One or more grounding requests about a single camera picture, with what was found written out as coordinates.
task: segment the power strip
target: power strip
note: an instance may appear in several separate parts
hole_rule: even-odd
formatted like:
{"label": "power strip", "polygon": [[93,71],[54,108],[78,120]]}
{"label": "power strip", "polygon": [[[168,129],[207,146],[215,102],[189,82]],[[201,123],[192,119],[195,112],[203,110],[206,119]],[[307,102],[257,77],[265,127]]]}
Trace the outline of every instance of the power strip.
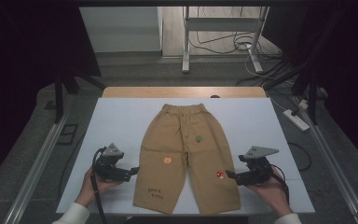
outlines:
{"label": "power strip", "polygon": [[301,132],[305,132],[310,128],[306,122],[304,122],[301,118],[297,115],[292,115],[292,110],[288,109],[283,112],[283,114],[290,119],[296,126],[301,130]]}

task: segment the khaki pants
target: khaki pants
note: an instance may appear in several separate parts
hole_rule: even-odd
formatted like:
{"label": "khaki pants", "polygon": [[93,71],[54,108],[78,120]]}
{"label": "khaki pants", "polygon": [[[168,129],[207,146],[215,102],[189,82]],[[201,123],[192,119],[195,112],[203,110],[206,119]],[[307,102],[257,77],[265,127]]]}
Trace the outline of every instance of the khaki pants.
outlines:
{"label": "khaki pants", "polygon": [[165,105],[148,127],[141,146],[133,203],[171,214],[188,166],[202,215],[241,208],[226,136],[204,105]]}

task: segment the human hand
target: human hand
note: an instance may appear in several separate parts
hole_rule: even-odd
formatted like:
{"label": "human hand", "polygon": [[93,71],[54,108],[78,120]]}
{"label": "human hand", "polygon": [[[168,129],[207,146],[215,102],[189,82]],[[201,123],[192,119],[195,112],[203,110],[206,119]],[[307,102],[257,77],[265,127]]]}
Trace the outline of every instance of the human hand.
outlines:
{"label": "human hand", "polygon": [[[90,176],[91,176],[91,167],[84,174],[84,180],[81,186],[80,193],[78,194],[75,200],[75,203],[81,204],[85,207],[88,207],[95,200],[94,189],[92,188]],[[106,182],[98,176],[96,176],[96,179],[97,179],[97,185],[100,195],[104,194],[107,190],[111,189],[112,187],[115,187],[123,183],[122,181]]]}
{"label": "human hand", "polygon": [[[275,167],[271,167],[274,174],[282,178]],[[247,188],[254,191],[268,206],[274,210],[278,217],[294,213],[286,201],[283,186],[278,180],[270,177],[269,180],[262,185],[248,185]]]}

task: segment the white wall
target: white wall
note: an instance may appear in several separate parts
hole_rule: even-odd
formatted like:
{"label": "white wall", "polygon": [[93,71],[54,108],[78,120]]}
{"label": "white wall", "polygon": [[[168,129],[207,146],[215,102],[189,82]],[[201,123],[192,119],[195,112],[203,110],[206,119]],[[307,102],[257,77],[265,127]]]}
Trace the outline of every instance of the white wall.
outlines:
{"label": "white wall", "polygon": [[160,7],[81,7],[94,52],[159,51]]}

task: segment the white sleeve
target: white sleeve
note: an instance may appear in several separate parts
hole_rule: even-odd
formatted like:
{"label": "white sleeve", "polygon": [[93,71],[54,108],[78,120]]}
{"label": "white sleeve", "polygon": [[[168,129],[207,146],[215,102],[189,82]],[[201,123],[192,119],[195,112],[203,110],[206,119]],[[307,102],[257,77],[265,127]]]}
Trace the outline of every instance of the white sleeve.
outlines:
{"label": "white sleeve", "polygon": [[292,213],[278,218],[274,224],[301,224],[301,221],[298,218],[298,214]]}
{"label": "white sleeve", "polygon": [[53,224],[84,224],[89,216],[89,209],[78,203],[71,203],[65,214]]}

